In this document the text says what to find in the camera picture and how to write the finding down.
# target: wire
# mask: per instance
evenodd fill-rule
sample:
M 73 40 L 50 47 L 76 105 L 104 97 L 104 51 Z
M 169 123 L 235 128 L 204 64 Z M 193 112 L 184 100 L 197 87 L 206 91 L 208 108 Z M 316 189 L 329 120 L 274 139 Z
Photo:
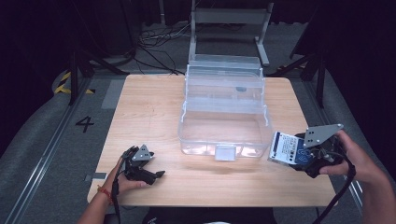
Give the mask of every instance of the wire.
M 315 207 L 315 211 L 317 211 L 317 217 L 319 217 L 320 216 L 319 208 Z
M 341 156 L 348 164 L 348 172 L 346 176 L 346 183 L 345 185 L 341 188 L 341 190 L 332 198 L 330 201 L 329 205 L 327 205 L 326 209 L 323 211 L 323 213 L 313 222 L 313 224 L 319 224 L 323 218 L 325 218 L 330 210 L 334 207 L 334 205 L 338 202 L 338 200 L 344 195 L 344 193 L 347 191 L 347 188 L 349 187 L 350 183 L 353 181 L 353 178 L 356 175 L 356 168 L 352 164 L 352 162 L 349 160 L 347 155 L 345 154 L 339 154 L 339 153 L 334 153 L 334 152 L 328 152 L 329 154 Z
M 143 64 L 143 65 L 145 65 L 145 66 L 149 66 L 149 67 L 152 67 L 152 68 L 158 68 L 158 69 L 164 69 L 163 67 L 158 67 L 158 66 L 155 66 L 155 65 L 151 65 L 151 64 L 148 64 L 148 63 L 143 63 L 143 62 L 141 62 L 141 61 L 139 61 L 139 60 L 137 60 L 137 59 L 135 59 L 136 60 L 136 62 L 137 63 L 141 63 L 141 64 Z
M 120 207 L 119 207 L 119 201 L 117 199 L 117 195 L 119 195 L 119 176 L 122 174 L 121 168 L 123 164 L 125 163 L 125 160 L 128 158 L 129 154 L 131 154 L 131 151 L 133 150 L 134 147 L 130 147 L 128 150 L 124 151 L 122 153 L 122 161 L 120 163 L 119 168 L 117 169 L 116 175 L 114 176 L 113 184 L 111 186 L 111 200 L 113 201 L 114 204 L 114 209 L 116 210 L 116 215 L 119 221 L 119 224 L 121 224 L 121 216 L 120 216 Z
M 149 64 L 146 64 L 146 63 L 143 63 L 143 62 L 140 62 L 140 61 L 138 61 L 138 62 L 140 62 L 140 63 L 142 63 L 142 64 L 144 64 L 144 65 L 147 65 L 147 66 L 150 66 L 150 67 L 155 67 L 155 68 L 160 68 L 160 69 L 165 69 L 165 70 L 169 70 L 172 74 L 176 74 L 176 75 L 179 75 L 179 74 L 182 74 L 182 75 L 184 75 L 184 73 L 183 72 L 180 72 L 180 71 L 178 71 L 178 70 L 176 70 L 176 68 L 174 68 L 174 69 L 172 69 L 172 68 L 169 68 L 168 66 L 166 66 L 165 64 L 163 64 L 160 60 L 158 60 L 153 54 L 151 54 L 148 50 L 146 50 L 146 49 L 144 49 L 144 48 L 141 48 L 143 51 L 145 51 L 148 55 L 150 55 L 157 63 L 159 63 L 162 67 L 158 67 L 158 66 L 155 66 L 155 65 L 149 65 Z
M 189 30 L 188 28 L 190 26 L 191 24 L 189 23 L 185 26 L 182 26 L 178 30 L 174 30 L 173 27 L 164 28 L 159 34 L 156 34 L 154 30 L 145 31 L 140 36 L 139 46 L 143 48 L 159 47 L 170 40 L 177 39 L 182 36 L 189 36 L 186 35 L 186 33 Z
M 124 65 L 124 64 L 130 62 L 133 58 L 134 58 L 134 55 L 131 54 L 131 55 L 129 55 L 126 59 L 124 59 L 124 60 L 122 60 L 122 61 L 119 61 L 119 62 L 116 62 L 116 63 L 111 63 L 111 65 L 116 66 L 116 67 L 117 67 L 117 66 L 121 66 L 121 65 Z M 93 68 L 105 69 L 105 67 L 102 66 L 102 65 L 100 65 L 100 64 L 90 63 L 90 65 L 91 65 Z
M 136 62 L 136 65 L 137 65 L 137 67 L 139 68 L 139 71 L 143 74 L 143 75 L 145 75 L 145 73 L 142 71 L 142 69 L 140 68 L 140 65 L 139 65 L 139 61 L 137 60 L 137 59 L 134 59 L 134 61 Z
M 168 56 L 168 58 L 172 61 L 172 64 L 173 64 L 174 69 L 176 69 L 175 61 L 172 59 L 172 57 L 171 57 L 166 51 L 163 51 L 163 50 L 156 50 L 156 49 L 151 49 L 151 51 L 157 51 L 157 52 L 161 52 L 161 53 L 166 54 L 166 55 Z

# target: human hand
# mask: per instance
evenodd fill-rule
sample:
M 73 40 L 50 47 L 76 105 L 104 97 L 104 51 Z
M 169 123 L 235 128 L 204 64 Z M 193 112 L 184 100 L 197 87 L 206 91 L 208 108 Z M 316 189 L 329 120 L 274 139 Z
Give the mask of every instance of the human hand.
M 112 185 L 114 178 L 116 177 L 116 172 L 118 171 L 120 167 L 122 159 L 119 159 L 117 162 L 117 165 L 111 170 L 110 174 L 108 174 L 107 179 L 105 184 L 102 186 L 102 188 L 107 189 L 108 192 L 111 192 Z M 130 189 L 139 189 L 143 188 L 147 185 L 146 182 L 144 181 L 135 181 L 135 180 L 128 180 L 124 173 L 119 175 L 119 194 L 122 194 L 125 191 L 128 191 Z
M 335 136 L 338 137 L 346 156 L 355 165 L 356 180 L 374 183 L 378 177 L 383 175 L 383 172 L 375 165 L 363 148 L 355 143 L 346 132 L 341 130 Z M 347 175 L 347 172 L 348 164 L 346 161 L 334 166 L 325 166 L 319 170 L 321 175 Z

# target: red string bracelet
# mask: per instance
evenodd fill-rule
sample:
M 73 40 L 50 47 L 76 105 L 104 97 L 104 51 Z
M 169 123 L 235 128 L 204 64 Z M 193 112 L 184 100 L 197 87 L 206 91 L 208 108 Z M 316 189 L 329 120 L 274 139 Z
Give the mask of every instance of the red string bracelet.
M 107 196 L 108 202 L 109 202 L 110 204 L 113 204 L 113 200 L 111 199 L 111 194 L 110 194 L 110 192 L 107 191 L 107 189 L 102 188 L 102 187 L 100 187 L 100 186 L 98 185 L 98 192 L 104 193 L 104 194 Z

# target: number 4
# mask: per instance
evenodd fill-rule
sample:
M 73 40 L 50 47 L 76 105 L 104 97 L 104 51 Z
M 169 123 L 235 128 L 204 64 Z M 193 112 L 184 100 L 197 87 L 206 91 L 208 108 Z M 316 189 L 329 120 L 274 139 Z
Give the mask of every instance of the number 4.
M 90 123 L 91 117 L 87 116 L 84 119 L 80 120 L 79 122 L 76 123 L 76 125 L 79 126 L 84 126 L 84 133 L 87 132 L 88 126 L 93 125 L 93 123 Z

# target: gray floor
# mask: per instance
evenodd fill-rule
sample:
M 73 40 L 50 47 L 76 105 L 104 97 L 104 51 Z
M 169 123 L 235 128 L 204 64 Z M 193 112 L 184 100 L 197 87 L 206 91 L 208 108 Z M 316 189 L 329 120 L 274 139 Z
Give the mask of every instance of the gray floor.
M 198 33 L 197 53 L 257 56 L 252 38 L 247 35 L 252 30 L 250 27 L 238 31 L 206 27 Z M 264 68 L 264 73 L 273 73 L 280 65 L 295 61 L 297 57 L 291 60 L 289 55 L 303 30 L 304 25 L 301 24 L 269 26 L 264 46 L 270 66 Z M 226 38 L 215 38 L 215 32 L 225 33 L 220 36 Z M 188 35 L 189 32 L 152 49 L 166 51 L 174 60 L 176 68 L 185 71 L 190 43 Z M 229 36 L 238 36 L 240 39 L 231 39 Z M 173 66 L 165 53 L 152 53 L 167 66 Z M 136 53 L 136 58 L 157 64 L 143 50 Z M 120 68 L 132 74 L 141 74 L 141 70 L 145 74 L 166 73 L 145 65 L 140 65 L 139 68 L 135 61 Z M 62 75 L 54 81 L 54 88 Z M 89 89 L 95 90 L 95 94 L 82 93 L 73 106 L 68 106 L 70 95 L 57 93 L 30 117 L 0 160 L 0 223 L 6 222 L 29 177 L 35 172 L 35 167 L 46 159 L 50 163 L 42 170 L 42 178 L 37 179 L 37 187 L 31 189 L 31 197 L 27 201 L 18 203 L 22 205 L 21 213 L 11 220 L 15 220 L 15 223 L 76 222 L 87 205 L 86 197 L 91 182 L 86 177 L 96 169 L 124 79 L 125 77 L 112 75 L 107 70 L 98 70 L 92 79 L 80 81 L 81 85 L 85 84 Z M 311 97 L 315 80 L 302 82 L 298 78 L 298 71 L 290 72 L 289 79 L 309 125 L 343 123 L 346 131 L 382 166 L 350 114 L 330 74 L 326 76 L 324 110 L 319 109 Z M 87 116 L 92 118 L 94 124 L 84 133 L 83 127 L 76 123 Z M 344 184 L 341 176 L 332 176 L 331 180 L 336 191 Z M 140 223 L 146 212 L 146 207 L 122 207 L 122 223 Z M 311 223 L 316 218 L 316 210 L 314 207 L 275 208 L 275 216 L 280 224 Z M 360 219 L 360 210 L 348 191 L 322 223 L 360 223 Z

